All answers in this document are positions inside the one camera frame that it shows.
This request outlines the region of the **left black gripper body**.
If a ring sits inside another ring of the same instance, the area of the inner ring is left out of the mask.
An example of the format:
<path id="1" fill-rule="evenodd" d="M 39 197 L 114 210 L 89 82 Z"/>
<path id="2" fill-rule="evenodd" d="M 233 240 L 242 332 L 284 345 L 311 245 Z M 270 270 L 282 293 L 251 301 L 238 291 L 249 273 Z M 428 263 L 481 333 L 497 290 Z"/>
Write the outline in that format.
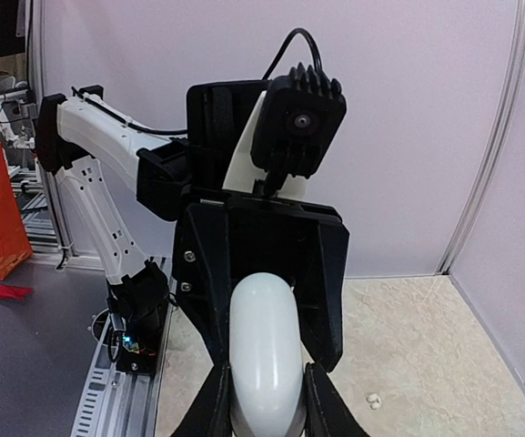
<path id="1" fill-rule="evenodd" d="M 242 279 L 261 272 L 282 278 L 293 288 L 296 298 L 301 252 L 311 227 L 325 221 L 342 222 L 335 209 L 311 204 L 262 204 L 242 199 L 213 206 L 223 208 L 227 215 L 231 268 L 229 301 Z M 187 249 L 187 209 L 176 225 L 172 269 L 172 276 L 177 281 L 177 303 L 185 314 L 184 295 L 192 290 L 186 279 L 189 266 L 196 260 L 193 252 Z"/>

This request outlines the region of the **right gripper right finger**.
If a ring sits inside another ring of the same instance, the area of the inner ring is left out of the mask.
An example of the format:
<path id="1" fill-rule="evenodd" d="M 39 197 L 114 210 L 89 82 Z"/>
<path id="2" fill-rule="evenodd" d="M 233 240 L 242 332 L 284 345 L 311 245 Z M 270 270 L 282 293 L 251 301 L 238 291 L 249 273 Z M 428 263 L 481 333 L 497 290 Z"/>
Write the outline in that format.
<path id="1" fill-rule="evenodd" d="M 319 363 L 307 363 L 304 371 L 307 408 L 305 434 L 313 437 L 369 437 Z"/>

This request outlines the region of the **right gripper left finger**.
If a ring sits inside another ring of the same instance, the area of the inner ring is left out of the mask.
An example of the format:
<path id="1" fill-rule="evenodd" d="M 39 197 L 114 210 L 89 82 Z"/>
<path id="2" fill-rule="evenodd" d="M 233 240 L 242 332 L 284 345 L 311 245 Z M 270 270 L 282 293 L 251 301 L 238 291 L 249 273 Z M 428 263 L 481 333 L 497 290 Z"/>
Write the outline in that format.
<path id="1" fill-rule="evenodd" d="M 172 436 L 230 437 L 229 389 L 229 364 L 215 365 Z"/>

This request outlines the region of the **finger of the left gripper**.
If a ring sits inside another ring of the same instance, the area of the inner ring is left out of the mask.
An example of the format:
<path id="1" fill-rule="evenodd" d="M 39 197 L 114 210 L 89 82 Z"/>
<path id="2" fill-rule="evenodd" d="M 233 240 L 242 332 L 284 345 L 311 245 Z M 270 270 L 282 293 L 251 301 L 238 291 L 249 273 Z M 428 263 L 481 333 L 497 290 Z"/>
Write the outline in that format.
<path id="1" fill-rule="evenodd" d="M 301 339 L 311 358 L 333 371 L 343 353 L 342 288 L 347 229 L 340 221 L 319 222 L 305 238 L 296 279 Z"/>
<path id="2" fill-rule="evenodd" d="M 196 260 L 186 282 L 186 314 L 204 341 L 215 364 L 227 361 L 228 311 L 231 289 L 227 215 L 223 208 L 194 204 L 187 209 L 187 249 Z"/>

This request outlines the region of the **white clip earbud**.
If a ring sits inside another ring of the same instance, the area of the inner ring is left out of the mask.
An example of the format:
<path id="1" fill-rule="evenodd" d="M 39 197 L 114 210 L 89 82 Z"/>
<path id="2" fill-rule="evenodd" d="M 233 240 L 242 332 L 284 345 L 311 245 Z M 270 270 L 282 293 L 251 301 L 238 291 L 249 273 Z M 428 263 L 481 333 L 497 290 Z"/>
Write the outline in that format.
<path id="1" fill-rule="evenodd" d="M 381 407 L 382 400 L 377 393 L 371 393 L 366 397 L 366 402 L 371 410 L 377 410 Z"/>

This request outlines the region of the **white oval charging case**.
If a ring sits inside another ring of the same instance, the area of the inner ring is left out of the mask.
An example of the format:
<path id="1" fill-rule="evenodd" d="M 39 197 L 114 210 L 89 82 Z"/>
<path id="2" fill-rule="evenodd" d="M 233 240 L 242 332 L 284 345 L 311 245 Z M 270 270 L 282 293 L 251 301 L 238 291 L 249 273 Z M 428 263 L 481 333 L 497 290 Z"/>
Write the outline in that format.
<path id="1" fill-rule="evenodd" d="M 229 312 L 230 420 L 236 436 L 299 436 L 306 409 L 294 293 L 254 273 L 235 287 Z"/>

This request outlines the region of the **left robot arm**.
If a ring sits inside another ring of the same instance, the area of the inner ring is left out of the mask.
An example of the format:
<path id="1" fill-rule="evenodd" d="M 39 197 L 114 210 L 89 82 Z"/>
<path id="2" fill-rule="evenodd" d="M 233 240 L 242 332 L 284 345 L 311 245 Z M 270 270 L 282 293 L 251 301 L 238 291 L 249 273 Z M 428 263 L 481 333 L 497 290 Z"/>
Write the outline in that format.
<path id="1" fill-rule="evenodd" d="M 36 154 L 100 258 L 120 371 L 155 373 L 169 302 L 224 360 L 232 289 L 254 273 L 294 290 L 304 346 L 336 367 L 349 233 L 304 185 L 346 110 L 337 80 L 286 76 L 192 86 L 176 134 L 135 126 L 101 86 L 43 99 Z"/>

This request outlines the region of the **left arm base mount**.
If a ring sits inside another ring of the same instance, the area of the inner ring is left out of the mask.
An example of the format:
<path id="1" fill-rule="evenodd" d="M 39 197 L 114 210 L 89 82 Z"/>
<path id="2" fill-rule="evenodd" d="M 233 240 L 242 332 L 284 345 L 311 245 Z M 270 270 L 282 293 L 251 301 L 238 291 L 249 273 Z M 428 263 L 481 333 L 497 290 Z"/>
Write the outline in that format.
<path id="1" fill-rule="evenodd" d="M 110 360 L 119 371 L 153 376 L 161 350 L 169 306 L 167 275 L 153 260 L 136 275 L 108 286 L 107 304 L 117 322 L 116 354 Z"/>

